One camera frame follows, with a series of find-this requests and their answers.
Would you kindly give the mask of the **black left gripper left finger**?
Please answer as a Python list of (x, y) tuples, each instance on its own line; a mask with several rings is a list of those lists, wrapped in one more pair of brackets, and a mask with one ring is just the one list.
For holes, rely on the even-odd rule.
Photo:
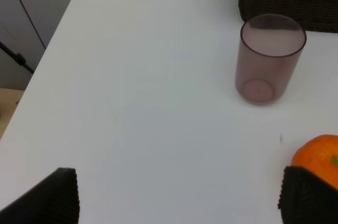
[(1, 210), (1, 223), (78, 223), (76, 170), (60, 167)]

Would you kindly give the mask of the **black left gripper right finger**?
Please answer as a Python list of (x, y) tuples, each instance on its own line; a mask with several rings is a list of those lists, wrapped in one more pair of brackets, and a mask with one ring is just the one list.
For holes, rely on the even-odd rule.
[(337, 189), (302, 167), (287, 166), (278, 209), (285, 224), (337, 223)]

